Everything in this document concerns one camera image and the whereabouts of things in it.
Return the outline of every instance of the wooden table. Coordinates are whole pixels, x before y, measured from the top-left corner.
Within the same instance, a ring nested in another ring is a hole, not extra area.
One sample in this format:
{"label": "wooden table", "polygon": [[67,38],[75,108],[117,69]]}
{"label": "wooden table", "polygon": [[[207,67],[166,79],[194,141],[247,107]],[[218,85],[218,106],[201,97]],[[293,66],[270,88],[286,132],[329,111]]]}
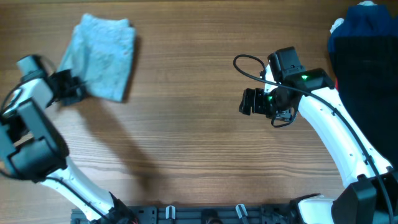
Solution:
{"label": "wooden table", "polygon": [[[37,53],[58,64],[83,13],[128,18],[138,36],[125,103],[88,98],[47,110],[77,165],[126,204],[259,204],[342,192],[303,118],[275,129],[265,116],[238,112],[243,90],[263,85],[232,60],[266,60],[293,45],[303,65],[332,75],[329,29],[357,1],[55,2],[0,5],[0,96],[19,82],[19,58]],[[73,207],[43,186],[0,177],[0,223],[68,223]]]}

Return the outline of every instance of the wooden surface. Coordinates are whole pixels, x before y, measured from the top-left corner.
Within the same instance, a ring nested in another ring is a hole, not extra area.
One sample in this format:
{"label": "wooden surface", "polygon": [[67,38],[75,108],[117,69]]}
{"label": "wooden surface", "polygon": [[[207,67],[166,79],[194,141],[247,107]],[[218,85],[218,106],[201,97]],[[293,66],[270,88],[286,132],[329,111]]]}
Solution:
{"label": "wooden surface", "polygon": [[[83,13],[126,17],[138,33],[126,102],[89,98],[47,110],[86,175],[130,205],[287,202],[318,192],[337,197],[343,188],[336,166],[303,118],[274,129],[265,116],[238,112],[243,90],[262,84],[240,75],[232,60],[242,53],[266,60],[293,45],[307,68],[331,74],[329,29],[356,3],[0,5],[0,96],[18,83],[19,58],[37,53],[59,63]],[[251,61],[239,65],[260,70]],[[68,223],[73,207],[45,187],[0,177],[0,223]]]}

